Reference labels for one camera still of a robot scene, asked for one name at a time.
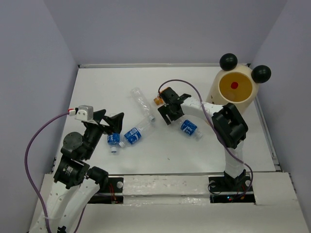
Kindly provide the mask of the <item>small orange juice bottle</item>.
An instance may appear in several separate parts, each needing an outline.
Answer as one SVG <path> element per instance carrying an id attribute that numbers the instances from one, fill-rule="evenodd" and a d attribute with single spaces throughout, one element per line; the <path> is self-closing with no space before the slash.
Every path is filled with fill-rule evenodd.
<path id="1" fill-rule="evenodd" d="M 160 92 L 158 92 L 157 96 L 153 99 L 154 103 L 157 105 L 157 106 L 160 106 L 160 105 L 163 105 L 165 104 L 165 101 L 163 100 L 162 98 L 162 93 L 165 91 L 166 89 L 163 89 L 161 90 Z"/>

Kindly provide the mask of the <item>blue label bottle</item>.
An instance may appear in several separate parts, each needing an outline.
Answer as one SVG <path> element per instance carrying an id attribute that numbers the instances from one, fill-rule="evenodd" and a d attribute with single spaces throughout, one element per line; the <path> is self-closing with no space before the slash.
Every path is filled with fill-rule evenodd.
<path id="1" fill-rule="evenodd" d="M 112 154 L 117 154 L 120 148 L 121 136 L 119 133 L 112 133 L 107 136 L 107 144 L 110 147 L 110 152 Z"/>
<path id="2" fill-rule="evenodd" d="M 154 124 L 148 119 L 142 120 L 135 127 L 132 127 L 124 135 L 119 145 L 121 148 L 132 146 L 146 138 L 154 130 Z"/>
<path id="3" fill-rule="evenodd" d="M 180 121 L 179 129 L 196 140 L 200 140 L 203 136 L 198 127 L 188 119 L 183 119 Z"/>

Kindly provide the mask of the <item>clear plastic bottle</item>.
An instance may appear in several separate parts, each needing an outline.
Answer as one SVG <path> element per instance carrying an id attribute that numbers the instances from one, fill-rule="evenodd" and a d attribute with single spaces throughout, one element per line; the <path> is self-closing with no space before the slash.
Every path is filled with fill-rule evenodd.
<path id="1" fill-rule="evenodd" d="M 155 116 L 151 109 L 151 105 L 143 94 L 142 90 L 138 87 L 133 88 L 131 91 L 131 96 L 142 111 L 144 117 L 148 119 L 150 122 L 155 121 Z"/>

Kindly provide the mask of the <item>clear bottle with red cap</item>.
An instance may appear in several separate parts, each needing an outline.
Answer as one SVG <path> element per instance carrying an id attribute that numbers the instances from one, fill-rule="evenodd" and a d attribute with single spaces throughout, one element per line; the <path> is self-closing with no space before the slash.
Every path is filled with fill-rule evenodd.
<path id="1" fill-rule="evenodd" d="M 231 101 L 236 101 L 239 98 L 239 92 L 238 92 L 239 83 L 238 82 L 232 82 L 229 86 L 227 98 Z"/>

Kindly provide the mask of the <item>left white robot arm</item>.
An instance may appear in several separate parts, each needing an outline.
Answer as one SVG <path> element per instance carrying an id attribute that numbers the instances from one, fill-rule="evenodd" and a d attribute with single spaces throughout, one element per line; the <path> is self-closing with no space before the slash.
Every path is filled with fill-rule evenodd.
<path id="1" fill-rule="evenodd" d="M 88 201 L 97 193 L 107 188 L 108 172 L 99 167 L 90 167 L 85 163 L 93 155 L 101 137 L 120 133 L 124 113 L 106 116 L 106 110 L 94 111 L 93 107 L 80 105 L 70 108 L 45 123 L 41 132 L 53 121 L 70 116 L 83 123 L 85 132 L 71 132 L 63 139 L 60 150 L 61 159 L 54 173 L 53 184 L 47 201 L 44 201 L 34 184 L 28 167 L 27 146 L 24 166 L 27 178 L 36 192 L 42 206 L 42 212 L 36 223 L 30 228 L 31 233 L 68 233 L 78 215 L 82 215 Z"/>

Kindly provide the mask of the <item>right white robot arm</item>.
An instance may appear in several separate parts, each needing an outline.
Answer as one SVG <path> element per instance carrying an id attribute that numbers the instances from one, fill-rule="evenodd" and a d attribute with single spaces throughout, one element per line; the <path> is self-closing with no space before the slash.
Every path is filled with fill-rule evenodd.
<path id="1" fill-rule="evenodd" d="M 201 96 L 178 95 L 172 88 L 159 91 L 163 105 L 158 108 L 166 124 L 179 120 L 184 115 L 206 120 L 225 150 L 225 170 L 223 176 L 210 181 L 212 194 L 240 191 L 246 181 L 246 170 L 250 166 L 243 161 L 243 142 L 248 126 L 237 107 L 228 103 L 217 105 L 204 102 Z"/>

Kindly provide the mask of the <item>cream bin with cat print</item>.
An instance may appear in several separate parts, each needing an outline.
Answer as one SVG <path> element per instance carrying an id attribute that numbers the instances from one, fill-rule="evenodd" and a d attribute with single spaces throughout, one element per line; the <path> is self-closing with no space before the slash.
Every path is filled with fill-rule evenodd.
<path id="1" fill-rule="evenodd" d="M 244 114 L 257 96 L 259 85 L 271 78 L 271 69 L 266 65 L 255 68 L 239 65 L 237 56 L 232 53 L 224 54 L 219 65 L 221 70 L 214 78 L 206 102 L 217 105 L 232 103 Z"/>

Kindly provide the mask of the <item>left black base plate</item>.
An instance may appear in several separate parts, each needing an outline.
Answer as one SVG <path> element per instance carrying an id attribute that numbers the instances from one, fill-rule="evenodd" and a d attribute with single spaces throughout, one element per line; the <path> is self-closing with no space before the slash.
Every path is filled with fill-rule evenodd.
<path id="1" fill-rule="evenodd" d="M 108 183 L 88 201 L 88 204 L 123 204 L 124 178 L 111 176 Z"/>

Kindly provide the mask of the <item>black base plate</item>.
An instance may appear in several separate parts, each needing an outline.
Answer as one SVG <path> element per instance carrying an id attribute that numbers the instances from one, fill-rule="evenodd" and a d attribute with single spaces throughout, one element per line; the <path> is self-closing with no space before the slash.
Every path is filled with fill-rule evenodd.
<path id="1" fill-rule="evenodd" d="M 247 193 L 243 194 L 244 191 L 250 185 L 250 177 L 246 176 L 240 184 L 230 188 L 224 183 L 224 177 L 212 176 L 208 178 L 208 191 L 210 193 L 210 203 L 253 203 L 255 204 L 255 195 L 253 187 L 250 187 Z"/>
<path id="2" fill-rule="evenodd" d="M 124 178 L 111 176 L 108 183 L 88 201 L 88 204 L 123 204 Z"/>

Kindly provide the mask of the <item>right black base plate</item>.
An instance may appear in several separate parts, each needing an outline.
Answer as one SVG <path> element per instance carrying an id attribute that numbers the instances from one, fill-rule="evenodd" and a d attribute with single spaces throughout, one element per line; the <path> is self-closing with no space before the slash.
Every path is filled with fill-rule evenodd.
<path id="1" fill-rule="evenodd" d="M 250 185 L 250 177 L 246 176 L 240 184 L 230 188 L 224 183 L 224 177 L 212 176 L 208 178 L 208 191 L 210 193 L 210 203 L 253 203 L 255 204 L 255 195 L 253 187 L 250 187 L 247 193 L 243 194 L 244 191 Z"/>

